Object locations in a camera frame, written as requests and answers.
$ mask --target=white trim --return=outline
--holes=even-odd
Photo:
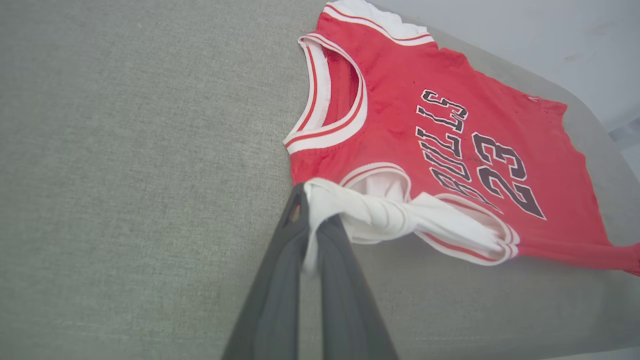
[[[400,16],[378,10],[363,0],[327,3],[323,12],[340,21],[369,26],[399,45],[415,46],[433,42],[433,37],[424,26],[403,23]]]
[[[350,62],[351,66],[353,66],[358,74],[358,92],[351,109],[344,118],[327,126],[315,129],[310,127],[307,129],[307,126],[305,126],[305,129],[302,131],[290,133],[283,141],[285,145],[288,144],[287,150],[289,151],[289,154],[293,154],[294,152],[301,150],[323,149],[337,145],[357,133],[364,125],[367,117],[367,89],[364,77],[355,61],[344,50],[342,50],[341,47],[327,40],[320,34],[310,33],[301,37],[298,42],[315,42],[318,45],[335,51],[344,57],[348,62]],[[316,119],[316,121],[324,122],[324,119]]]
[[[345,188],[351,188],[355,183],[361,181],[362,179],[369,177],[373,174],[378,174],[381,172],[394,172],[396,174],[401,175],[406,181],[406,190],[404,192],[404,202],[411,201],[411,179],[409,175],[404,172],[404,170],[394,164],[394,163],[370,163],[364,166],[356,168],[354,171],[348,173],[340,182],[340,186]]]
[[[322,47],[315,42],[298,42],[305,53],[307,59],[307,70],[309,73],[309,97],[305,111],[300,115],[296,125],[291,129],[290,135],[302,130],[315,129],[322,126],[326,118],[326,112],[331,100],[331,77],[329,76],[329,65],[322,52]],[[307,123],[301,128],[305,119]]]
[[[518,235],[518,233],[510,226],[507,225],[505,222],[503,222],[499,217],[495,216],[491,211],[488,211],[487,209],[483,208],[482,206],[477,205],[474,202],[471,202],[463,197],[457,196],[457,195],[453,195],[450,193],[441,193],[438,195],[434,196],[437,199],[440,200],[450,200],[453,202],[458,202],[468,208],[472,208],[480,213],[483,213],[489,217],[491,217],[492,219],[494,219],[502,228],[502,232],[505,234],[505,239],[501,240],[498,242],[498,245],[500,247],[502,247],[503,249],[505,249],[504,255],[501,258],[496,259],[495,261],[487,261],[484,259],[480,259],[477,258],[475,256],[472,256],[470,254],[464,253],[464,252],[460,252],[457,250],[453,250],[453,249],[449,249],[447,247],[443,247],[442,245],[438,244],[437,242],[433,241],[431,238],[429,238],[428,236],[426,236],[425,234],[422,233],[416,233],[420,238],[422,238],[424,241],[428,242],[431,246],[433,246],[434,248],[436,248],[437,250],[443,252],[444,254],[453,256],[455,258],[460,258],[460,259],[464,259],[467,261],[470,261],[472,263],[475,264],[479,264],[479,265],[486,265],[486,266],[493,266],[493,265],[498,265],[501,264],[503,262],[505,262],[508,259],[514,258],[515,256],[518,255],[518,244],[520,243],[520,237]],[[441,239],[438,238],[438,240],[442,241],[442,242],[446,242],[446,243],[450,243],[449,241],[446,241],[445,239]],[[452,243],[451,245],[455,245],[455,246],[459,246],[459,247],[464,247],[460,244],[457,243]],[[488,258],[490,258],[489,254],[487,253],[483,253],[482,251],[478,251],[478,249],[469,249],[468,250],[474,251],[474,252],[478,252],[479,254],[482,254]]]
[[[453,250],[450,249],[448,247],[444,247],[441,244],[433,241],[433,239],[431,239],[429,236],[427,236],[424,233],[415,233],[420,239],[424,240],[426,243],[428,243],[429,245],[431,245],[434,249],[436,249],[437,251],[440,251],[442,254],[445,255],[449,255],[452,258],[458,258],[458,259],[462,259],[462,260],[466,260],[470,263],[474,263],[474,264],[478,264],[478,265],[483,265],[483,266],[494,266],[494,265],[499,265],[502,264],[503,262],[511,259],[513,257],[513,253],[512,253],[512,248],[509,245],[503,244],[503,243],[498,243],[498,246],[504,249],[504,255],[499,258],[496,259],[495,261],[487,261],[485,259],[481,259],[477,256],[473,256],[471,254],[467,254],[466,252],[460,252],[457,250]],[[438,240],[444,242],[444,243],[449,243],[448,241],[445,241],[441,238],[438,238]],[[455,244],[455,246],[459,246],[459,247],[464,247],[461,244]],[[471,251],[477,252],[478,254],[482,253],[481,251],[478,251],[478,249],[469,249]]]

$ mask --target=armhole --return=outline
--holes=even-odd
[[[450,193],[441,193],[434,197],[452,206],[467,217],[483,224],[486,228],[495,231],[500,239],[497,245],[501,248],[501,251],[494,251],[482,246],[469,247],[467,244],[456,241],[453,238],[437,238],[427,233],[416,233],[419,238],[422,238],[436,250],[454,258],[464,259],[484,266],[498,265],[518,255],[520,236],[510,225],[507,225],[491,211],[463,197]]]
[[[367,117],[367,90],[358,65],[337,44],[324,36],[311,33],[298,40],[305,52],[309,73],[309,97],[302,116],[284,139],[289,154],[307,149],[322,149],[337,145],[357,133]],[[323,48],[331,50],[355,69],[358,90],[351,109],[338,121],[324,125],[331,101],[331,78]]]

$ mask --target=gray fabric surface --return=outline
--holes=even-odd
[[[291,189],[296,39],[322,1],[0,2],[0,358],[216,359]],[[569,104],[614,243],[640,186],[558,86],[433,31],[477,69]],[[408,237],[356,247],[403,359],[537,359],[640,345],[639,280]],[[319,358],[317,286],[302,358]]]

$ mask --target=red basketball jersey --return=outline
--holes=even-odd
[[[607,239],[584,156],[563,130],[566,105],[524,94],[438,49],[427,29],[362,0],[328,3],[299,40],[309,100],[284,140],[294,183],[321,177],[402,201],[428,193],[493,219],[509,253],[492,257],[430,234],[438,250],[483,265],[514,256],[640,275],[640,244]]]

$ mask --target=white wall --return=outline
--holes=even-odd
[[[557,83],[607,130],[640,117],[639,0],[369,1]]]

